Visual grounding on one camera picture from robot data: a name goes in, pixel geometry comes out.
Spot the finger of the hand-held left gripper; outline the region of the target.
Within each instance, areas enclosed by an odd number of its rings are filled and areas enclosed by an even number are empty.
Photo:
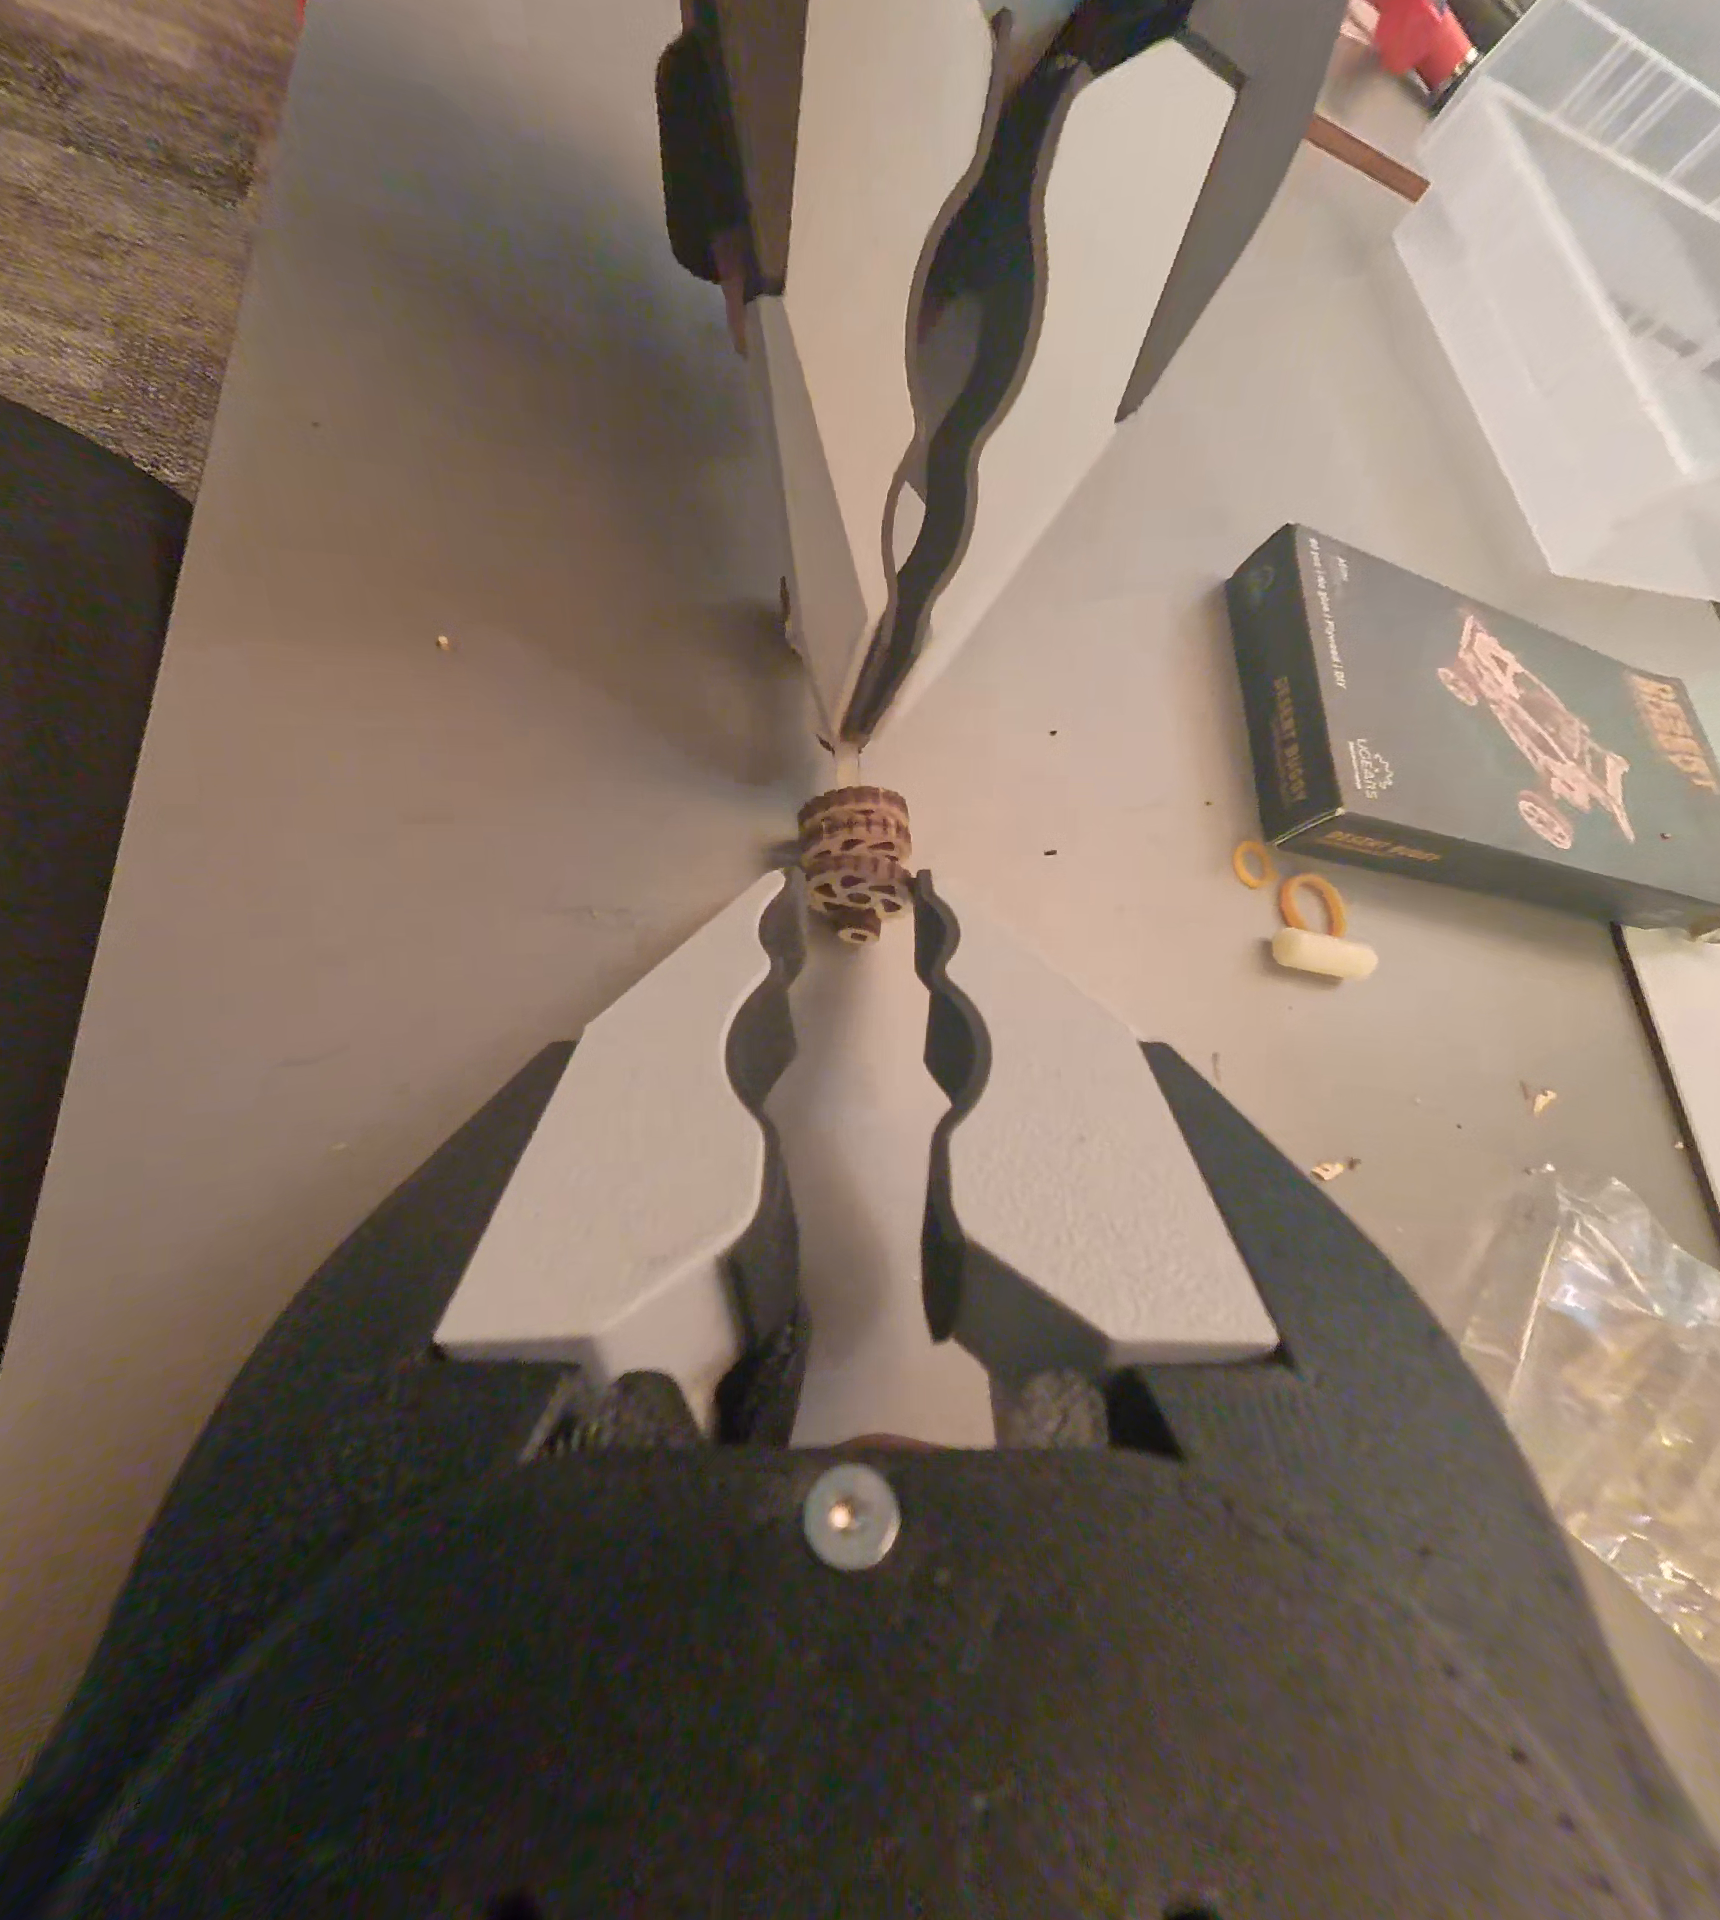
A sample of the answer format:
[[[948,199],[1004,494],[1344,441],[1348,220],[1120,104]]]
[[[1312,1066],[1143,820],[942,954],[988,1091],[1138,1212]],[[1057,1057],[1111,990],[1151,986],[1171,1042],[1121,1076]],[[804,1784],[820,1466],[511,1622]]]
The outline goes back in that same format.
[[[896,499],[917,441],[916,284],[983,145],[999,28],[976,2],[804,12],[785,261],[751,302],[784,539],[785,633],[815,732],[856,738],[888,612]]]
[[[973,636],[1107,450],[1233,104],[1193,35],[1059,32],[988,109],[914,279],[914,434],[851,748]]]

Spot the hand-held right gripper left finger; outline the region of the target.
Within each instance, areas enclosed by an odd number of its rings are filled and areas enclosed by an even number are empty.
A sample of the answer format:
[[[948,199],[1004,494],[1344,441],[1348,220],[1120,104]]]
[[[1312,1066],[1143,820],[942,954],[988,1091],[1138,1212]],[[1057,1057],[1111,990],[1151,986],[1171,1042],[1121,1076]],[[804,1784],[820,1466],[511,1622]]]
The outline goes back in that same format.
[[[800,879],[716,912],[572,1044],[435,1344],[584,1374],[727,1374],[800,1305],[768,1101],[798,1052]]]

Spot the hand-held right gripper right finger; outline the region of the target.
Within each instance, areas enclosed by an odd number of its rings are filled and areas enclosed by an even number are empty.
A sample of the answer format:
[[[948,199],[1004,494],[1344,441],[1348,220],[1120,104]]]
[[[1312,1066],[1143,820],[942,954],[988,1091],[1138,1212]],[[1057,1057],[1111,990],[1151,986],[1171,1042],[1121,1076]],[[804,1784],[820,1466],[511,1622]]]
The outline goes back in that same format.
[[[1273,1357],[1277,1327],[1145,1049],[930,873],[914,879],[922,1066],[943,1099],[919,1224],[934,1343],[989,1374]]]

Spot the wooden wheel axle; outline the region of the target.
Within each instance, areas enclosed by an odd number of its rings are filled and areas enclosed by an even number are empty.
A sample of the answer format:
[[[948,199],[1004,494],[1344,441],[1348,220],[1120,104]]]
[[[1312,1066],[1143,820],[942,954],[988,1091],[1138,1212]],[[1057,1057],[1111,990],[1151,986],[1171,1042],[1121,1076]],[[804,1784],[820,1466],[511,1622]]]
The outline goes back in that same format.
[[[862,747],[822,741],[822,787],[794,816],[794,864],[805,908],[847,948],[872,948],[909,912],[914,828],[909,803],[875,782]]]

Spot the clear plastic bag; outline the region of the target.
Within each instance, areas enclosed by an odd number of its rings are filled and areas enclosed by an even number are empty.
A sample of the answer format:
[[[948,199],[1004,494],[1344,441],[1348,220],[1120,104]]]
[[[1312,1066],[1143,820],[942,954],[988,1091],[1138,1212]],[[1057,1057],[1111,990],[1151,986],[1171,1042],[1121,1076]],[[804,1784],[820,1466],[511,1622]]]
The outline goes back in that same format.
[[[1720,1680],[1720,1268],[1542,1164],[1466,1284],[1458,1350],[1552,1517]]]

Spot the black model box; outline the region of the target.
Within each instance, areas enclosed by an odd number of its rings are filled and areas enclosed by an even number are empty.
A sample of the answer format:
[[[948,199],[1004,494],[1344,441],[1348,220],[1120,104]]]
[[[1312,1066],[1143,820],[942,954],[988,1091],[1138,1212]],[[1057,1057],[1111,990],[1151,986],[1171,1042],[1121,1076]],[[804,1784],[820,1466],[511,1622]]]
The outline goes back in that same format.
[[[1266,844],[1720,945],[1720,763],[1682,683],[1303,524],[1221,599]]]

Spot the red clamp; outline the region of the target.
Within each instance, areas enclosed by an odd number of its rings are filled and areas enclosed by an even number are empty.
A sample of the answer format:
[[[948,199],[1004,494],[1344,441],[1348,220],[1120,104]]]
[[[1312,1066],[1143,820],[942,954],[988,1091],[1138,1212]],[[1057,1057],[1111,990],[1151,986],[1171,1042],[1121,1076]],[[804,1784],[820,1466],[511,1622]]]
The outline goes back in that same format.
[[[1477,46],[1447,2],[1352,2],[1381,71],[1443,101],[1477,65]]]

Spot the clear plastic organiser box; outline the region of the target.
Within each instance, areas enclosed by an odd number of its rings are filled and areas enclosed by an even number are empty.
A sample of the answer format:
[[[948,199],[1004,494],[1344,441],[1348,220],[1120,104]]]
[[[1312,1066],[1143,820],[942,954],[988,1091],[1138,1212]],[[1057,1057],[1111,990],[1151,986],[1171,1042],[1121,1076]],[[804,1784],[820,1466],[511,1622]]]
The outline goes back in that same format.
[[[1530,5],[1401,266],[1545,568],[1720,605],[1720,2]]]

